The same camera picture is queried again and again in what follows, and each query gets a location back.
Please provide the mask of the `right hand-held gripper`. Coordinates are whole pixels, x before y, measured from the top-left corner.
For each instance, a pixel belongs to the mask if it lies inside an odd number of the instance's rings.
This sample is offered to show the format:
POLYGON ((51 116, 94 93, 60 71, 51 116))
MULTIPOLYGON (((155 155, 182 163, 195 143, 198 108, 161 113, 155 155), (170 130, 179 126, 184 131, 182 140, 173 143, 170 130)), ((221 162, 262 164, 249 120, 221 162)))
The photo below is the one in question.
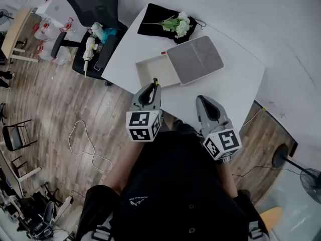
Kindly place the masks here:
POLYGON ((227 161, 227 158, 242 147, 239 132, 231 122, 218 124, 226 113, 224 108, 212 98, 198 95, 196 109, 205 138, 204 148, 215 161, 227 161))

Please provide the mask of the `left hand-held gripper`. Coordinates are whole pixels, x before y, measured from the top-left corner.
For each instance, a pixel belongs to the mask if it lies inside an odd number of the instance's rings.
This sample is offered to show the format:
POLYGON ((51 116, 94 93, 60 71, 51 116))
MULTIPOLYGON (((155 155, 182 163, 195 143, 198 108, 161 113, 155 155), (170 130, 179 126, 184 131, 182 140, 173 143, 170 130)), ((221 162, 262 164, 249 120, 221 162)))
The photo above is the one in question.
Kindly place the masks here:
POLYGON ((134 95, 133 105, 126 113, 126 130, 133 142, 153 142, 160 127, 161 86, 150 83, 134 95))

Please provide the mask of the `white grey storage box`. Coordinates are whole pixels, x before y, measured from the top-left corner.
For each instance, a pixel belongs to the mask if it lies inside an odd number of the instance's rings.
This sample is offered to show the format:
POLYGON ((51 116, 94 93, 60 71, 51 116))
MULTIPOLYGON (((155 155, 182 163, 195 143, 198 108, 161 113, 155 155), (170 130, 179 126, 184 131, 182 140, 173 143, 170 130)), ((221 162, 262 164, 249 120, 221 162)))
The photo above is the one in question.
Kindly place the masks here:
POLYGON ((161 87, 188 85, 224 67, 208 36, 184 42, 144 61, 136 63, 141 86, 156 78, 161 87))

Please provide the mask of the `person's right forearm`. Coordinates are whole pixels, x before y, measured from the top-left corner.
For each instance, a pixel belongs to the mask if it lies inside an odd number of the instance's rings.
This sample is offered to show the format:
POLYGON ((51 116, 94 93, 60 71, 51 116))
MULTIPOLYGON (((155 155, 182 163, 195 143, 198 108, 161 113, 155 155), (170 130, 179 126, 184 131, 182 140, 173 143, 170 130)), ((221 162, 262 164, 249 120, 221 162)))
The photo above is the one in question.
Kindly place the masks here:
POLYGON ((230 170, 228 162, 223 164, 217 164, 216 170, 219 178, 219 182, 223 189, 229 194, 231 198, 238 196, 237 188, 233 180, 233 176, 230 170))

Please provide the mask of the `person's left forearm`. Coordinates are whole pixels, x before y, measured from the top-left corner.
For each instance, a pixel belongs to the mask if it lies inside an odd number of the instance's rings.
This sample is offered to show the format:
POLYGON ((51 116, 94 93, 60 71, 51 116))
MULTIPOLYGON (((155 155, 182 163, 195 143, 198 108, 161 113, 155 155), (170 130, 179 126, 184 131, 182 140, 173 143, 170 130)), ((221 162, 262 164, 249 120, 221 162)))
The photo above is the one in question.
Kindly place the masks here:
POLYGON ((130 173, 138 160, 145 142, 130 142, 125 146, 115 165, 107 173, 103 181, 103 185, 114 190, 118 195, 121 195, 126 187, 130 173))

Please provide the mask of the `person's black trousers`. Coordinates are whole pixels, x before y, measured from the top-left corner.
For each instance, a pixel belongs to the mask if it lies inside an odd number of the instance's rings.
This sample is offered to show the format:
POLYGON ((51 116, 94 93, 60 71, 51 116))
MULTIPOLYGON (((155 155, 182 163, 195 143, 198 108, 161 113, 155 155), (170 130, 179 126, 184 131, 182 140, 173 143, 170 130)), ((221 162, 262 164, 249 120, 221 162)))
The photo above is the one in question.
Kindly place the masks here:
POLYGON ((189 124, 184 123, 182 120, 177 119, 173 123, 173 130, 176 134, 180 135, 194 135, 197 136, 198 132, 189 124))

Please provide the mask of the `teal cloth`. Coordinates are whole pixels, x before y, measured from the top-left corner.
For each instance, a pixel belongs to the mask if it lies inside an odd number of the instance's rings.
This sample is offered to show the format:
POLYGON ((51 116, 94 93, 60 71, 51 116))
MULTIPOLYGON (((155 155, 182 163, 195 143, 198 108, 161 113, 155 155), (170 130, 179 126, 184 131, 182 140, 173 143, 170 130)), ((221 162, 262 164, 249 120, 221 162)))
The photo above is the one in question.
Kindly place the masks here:
POLYGON ((109 36, 116 36, 117 35, 117 29, 113 29, 113 28, 106 28, 103 30, 103 35, 102 35, 102 39, 101 39, 101 43, 105 44, 105 42, 107 41, 107 38, 109 36))

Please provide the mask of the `white folded umbrella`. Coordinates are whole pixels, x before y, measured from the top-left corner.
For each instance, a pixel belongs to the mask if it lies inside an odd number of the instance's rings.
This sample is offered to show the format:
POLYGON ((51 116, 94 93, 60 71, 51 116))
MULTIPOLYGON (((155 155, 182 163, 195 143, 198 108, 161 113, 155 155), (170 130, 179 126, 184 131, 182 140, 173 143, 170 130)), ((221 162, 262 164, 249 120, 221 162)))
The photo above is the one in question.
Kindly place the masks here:
POLYGON ((98 44, 95 43, 95 38, 90 36, 86 41, 85 52, 83 54, 84 59, 84 76, 87 76, 87 69, 89 61, 94 57, 94 50, 98 48, 98 44))

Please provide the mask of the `white artificial flower bunch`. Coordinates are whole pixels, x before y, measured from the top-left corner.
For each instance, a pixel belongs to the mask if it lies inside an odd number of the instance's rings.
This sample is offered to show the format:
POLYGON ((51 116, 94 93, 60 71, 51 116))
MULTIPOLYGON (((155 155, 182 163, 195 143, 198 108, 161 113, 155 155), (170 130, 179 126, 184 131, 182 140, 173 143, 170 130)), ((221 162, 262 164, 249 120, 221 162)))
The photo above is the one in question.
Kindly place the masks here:
POLYGON ((187 35, 190 29, 190 19, 185 12, 180 12, 177 17, 171 16, 158 23, 143 23, 144 25, 161 26, 165 32, 174 33, 175 38, 182 38, 187 35))

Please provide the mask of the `black standing fan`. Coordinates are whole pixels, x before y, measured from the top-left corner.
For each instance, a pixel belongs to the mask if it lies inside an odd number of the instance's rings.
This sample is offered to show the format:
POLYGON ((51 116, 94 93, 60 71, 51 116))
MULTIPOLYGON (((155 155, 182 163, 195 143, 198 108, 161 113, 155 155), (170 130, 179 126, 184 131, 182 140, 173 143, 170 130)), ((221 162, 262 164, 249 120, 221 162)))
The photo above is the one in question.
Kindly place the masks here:
POLYGON ((9 20, 13 20, 12 15, 5 9, 0 9, 0 25, 3 25, 9 20))
POLYGON ((281 144, 272 157, 272 166, 276 169, 283 168, 287 162, 300 170, 300 183, 305 192, 317 203, 321 204, 321 172, 313 168, 304 168, 288 158, 288 146, 281 144))

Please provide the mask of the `person's black shirt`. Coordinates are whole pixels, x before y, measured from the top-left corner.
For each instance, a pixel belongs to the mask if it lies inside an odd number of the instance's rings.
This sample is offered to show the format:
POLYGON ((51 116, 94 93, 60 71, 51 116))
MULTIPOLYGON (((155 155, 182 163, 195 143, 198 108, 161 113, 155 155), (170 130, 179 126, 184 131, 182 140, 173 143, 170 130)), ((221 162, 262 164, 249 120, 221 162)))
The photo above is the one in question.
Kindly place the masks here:
POLYGON ((249 223, 269 233, 250 198, 231 198, 216 163, 194 135, 174 131, 145 143, 121 195, 103 184, 91 187, 76 241, 95 241, 98 225, 111 241, 248 241, 249 223))

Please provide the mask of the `black cloth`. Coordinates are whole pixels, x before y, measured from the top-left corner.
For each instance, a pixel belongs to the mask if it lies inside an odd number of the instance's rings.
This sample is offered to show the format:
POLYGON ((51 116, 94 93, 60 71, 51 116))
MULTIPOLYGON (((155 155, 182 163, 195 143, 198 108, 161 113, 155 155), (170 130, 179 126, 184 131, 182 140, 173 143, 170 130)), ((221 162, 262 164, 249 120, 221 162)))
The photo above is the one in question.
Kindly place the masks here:
POLYGON ((190 29, 187 32, 187 35, 182 38, 175 38, 174 33, 165 32, 161 26, 158 25, 144 25, 143 23, 158 23, 165 19, 168 19, 171 16, 177 17, 180 12, 166 9, 164 7, 148 4, 146 13, 143 17, 143 20, 138 28, 137 33, 145 36, 156 36, 156 37, 165 37, 173 40, 176 44, 181 44, 189 40, 190 36, 194 32, 196 26, 199 24, 199 21, 194 19, 191 16, 188 16, 190 19, 190 29))

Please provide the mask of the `white crumpled plastic bag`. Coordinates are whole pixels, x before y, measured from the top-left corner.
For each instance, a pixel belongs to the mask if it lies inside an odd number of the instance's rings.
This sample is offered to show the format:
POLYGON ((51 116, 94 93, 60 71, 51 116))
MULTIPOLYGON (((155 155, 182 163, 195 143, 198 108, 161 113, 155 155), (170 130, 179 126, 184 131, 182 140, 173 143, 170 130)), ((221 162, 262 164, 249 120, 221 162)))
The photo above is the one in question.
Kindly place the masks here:
POLYGON ((99 38, 100 40, 103 39, 104 30, 100 23, 95 22, 91 27, 91 32, 95 37, 99 38))

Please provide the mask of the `wooden stool seat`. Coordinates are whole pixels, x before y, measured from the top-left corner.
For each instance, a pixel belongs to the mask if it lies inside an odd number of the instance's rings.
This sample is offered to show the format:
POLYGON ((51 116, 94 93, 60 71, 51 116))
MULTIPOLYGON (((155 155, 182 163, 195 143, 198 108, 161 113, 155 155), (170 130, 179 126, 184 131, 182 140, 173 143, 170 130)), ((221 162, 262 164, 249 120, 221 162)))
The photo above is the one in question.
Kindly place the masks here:
POLYGON ((260 214, 267 229, 274 228, 283 216, 283 209, 280 206, 270 208, 260 214))

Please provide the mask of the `group of clear water bottles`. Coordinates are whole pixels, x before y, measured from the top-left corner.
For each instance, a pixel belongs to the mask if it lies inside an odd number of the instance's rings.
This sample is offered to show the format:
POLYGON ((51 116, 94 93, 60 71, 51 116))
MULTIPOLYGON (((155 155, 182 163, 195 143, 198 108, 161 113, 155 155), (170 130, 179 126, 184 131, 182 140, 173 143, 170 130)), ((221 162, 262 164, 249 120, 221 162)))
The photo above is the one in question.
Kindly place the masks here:
POLYGON ((56 56, 52 57, 51 52, 60 33, 62 33, 53 23, 42 20, 35 26, 34 37, 38 40, 37 51, 41 59, 63 65, 71 61, 71 53, 68 48, 61 47, 56 56))

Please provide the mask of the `white water dispenser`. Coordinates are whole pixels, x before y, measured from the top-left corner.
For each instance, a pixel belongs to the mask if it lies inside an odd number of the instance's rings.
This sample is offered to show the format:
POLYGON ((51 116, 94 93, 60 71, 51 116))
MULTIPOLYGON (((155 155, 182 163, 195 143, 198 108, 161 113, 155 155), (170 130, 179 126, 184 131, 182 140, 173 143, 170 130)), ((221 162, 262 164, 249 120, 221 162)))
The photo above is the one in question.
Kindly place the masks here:
POLYGON ((66 9, 65 0, 47 0, 45 4, 38 7, 36 14, 61 28, 69 18, 66 9))

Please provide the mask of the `white power strip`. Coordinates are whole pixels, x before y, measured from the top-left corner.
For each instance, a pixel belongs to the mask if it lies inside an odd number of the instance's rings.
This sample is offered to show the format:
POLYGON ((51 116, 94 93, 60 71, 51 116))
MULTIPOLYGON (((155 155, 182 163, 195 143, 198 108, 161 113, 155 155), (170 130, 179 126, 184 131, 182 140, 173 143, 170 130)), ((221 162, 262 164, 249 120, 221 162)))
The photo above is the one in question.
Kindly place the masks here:
POLYGON ((64 219, 67 218, 67 216, 70 214, 72 203, 73 203, 73 197, 68 196, 65 199, 64 203, 59 207, 59 210, 57 212, 57 217, 56 217, 57 221, 63 221, 64 219))

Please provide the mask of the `black folding chair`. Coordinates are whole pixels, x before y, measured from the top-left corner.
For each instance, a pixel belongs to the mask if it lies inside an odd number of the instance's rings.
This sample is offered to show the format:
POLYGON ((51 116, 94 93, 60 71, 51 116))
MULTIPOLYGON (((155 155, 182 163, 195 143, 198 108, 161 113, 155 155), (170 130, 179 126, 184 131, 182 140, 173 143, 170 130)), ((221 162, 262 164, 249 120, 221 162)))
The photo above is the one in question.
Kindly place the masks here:
POLYGON ((5 125, 3 127, 2 134, 4 138, 4 144, 10 152, 29 147, 31 144, 37 142, 37 140, 31 140, 27 130, 27 123, 31 121, 32 120, 29 119, 14 125, 5 125))

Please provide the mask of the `light wooden table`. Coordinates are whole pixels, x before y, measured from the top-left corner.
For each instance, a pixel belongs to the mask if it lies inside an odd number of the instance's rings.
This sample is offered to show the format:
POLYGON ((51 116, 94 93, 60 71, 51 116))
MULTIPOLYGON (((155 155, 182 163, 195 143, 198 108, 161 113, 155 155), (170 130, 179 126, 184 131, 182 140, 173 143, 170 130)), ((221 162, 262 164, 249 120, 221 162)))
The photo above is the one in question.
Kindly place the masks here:
POLYGON ((14 52, 18 52, 18 53, 26 52, 24 49, 16 48, 15 45, 31 13, 32 13, 31 8, 19 9, 15 18, 13 19, 11 26, 9 27, 9 30, 5 36, 5 39, 1 47, 1 51, 3 52, 4 56, 8 60, 17 59, 17 60, 36 62, 36 63, 38 63, 39 61, 38 59, 35 59, 35 58, 16 55, 14 53, 14 52))

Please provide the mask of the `white desk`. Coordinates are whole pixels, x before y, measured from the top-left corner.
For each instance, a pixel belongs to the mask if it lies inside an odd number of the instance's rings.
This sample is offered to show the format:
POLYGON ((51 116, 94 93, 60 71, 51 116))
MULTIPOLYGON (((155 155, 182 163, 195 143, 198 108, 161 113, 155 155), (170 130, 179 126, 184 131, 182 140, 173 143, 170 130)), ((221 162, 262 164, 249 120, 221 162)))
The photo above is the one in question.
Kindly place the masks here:
POLYGON ((27 174, 23 175, 22 177, 18 177, 15 173, 5 156, 3 155, 2 151, 0 150, 0 168, 5 174, 5 177, 8 179, 9 183, 11 184, 13 190, 16 192, 18 197, 22 199, 24 197, 23 189, 21 183, 31 176, 35 175, 36 173, 40 172, 41 167, 38 167, 27 174))

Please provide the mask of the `pile of dark equipment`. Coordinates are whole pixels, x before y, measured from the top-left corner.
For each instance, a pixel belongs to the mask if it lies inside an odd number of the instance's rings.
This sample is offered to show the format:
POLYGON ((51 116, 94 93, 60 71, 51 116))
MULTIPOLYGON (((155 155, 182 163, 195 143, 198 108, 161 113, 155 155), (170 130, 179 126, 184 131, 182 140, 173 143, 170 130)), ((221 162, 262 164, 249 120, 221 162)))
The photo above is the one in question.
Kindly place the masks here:
POLYGON ((19 199, 0 189, 0 209, 8 220, 18 224, 17 231, 25 232, 28 238, 40 232, 48 203, 49 199, 39 191, 28 198, 19 199))

